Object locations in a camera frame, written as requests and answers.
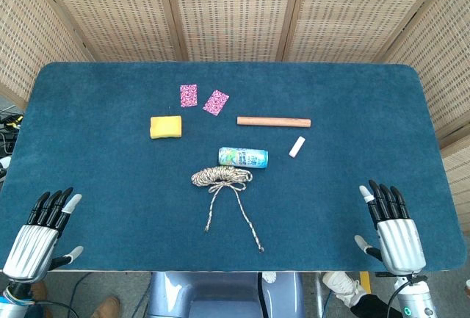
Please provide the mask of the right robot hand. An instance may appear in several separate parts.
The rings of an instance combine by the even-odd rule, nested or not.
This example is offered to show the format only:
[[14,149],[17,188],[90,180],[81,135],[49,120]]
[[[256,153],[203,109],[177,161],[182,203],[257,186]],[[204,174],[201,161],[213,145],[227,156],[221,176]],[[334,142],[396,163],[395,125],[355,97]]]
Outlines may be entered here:
[[369,186],[359,187],[372,218],[380,247],[371,246],[355,236],[357,246],[365,254],[383,262],[392,275],[407,276],[419,273],[426,266],[422,243],[414,220],[410,217],[405,199],[394,186],[387,187],[369,180]]

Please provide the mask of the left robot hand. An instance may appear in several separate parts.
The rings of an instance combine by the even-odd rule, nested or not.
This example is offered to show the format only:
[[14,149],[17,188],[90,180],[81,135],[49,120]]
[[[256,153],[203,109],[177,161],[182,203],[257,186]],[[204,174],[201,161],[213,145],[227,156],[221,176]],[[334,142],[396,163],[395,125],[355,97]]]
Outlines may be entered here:
[[69,187],[55,193],[45,192],[37,199],[3,267],[11,281],[38,282],[47,272],[74,262],[82,254],[84,248],[77,246],[68,254],[53,257],[54,248],[82,199],[82,195],[72,191]]

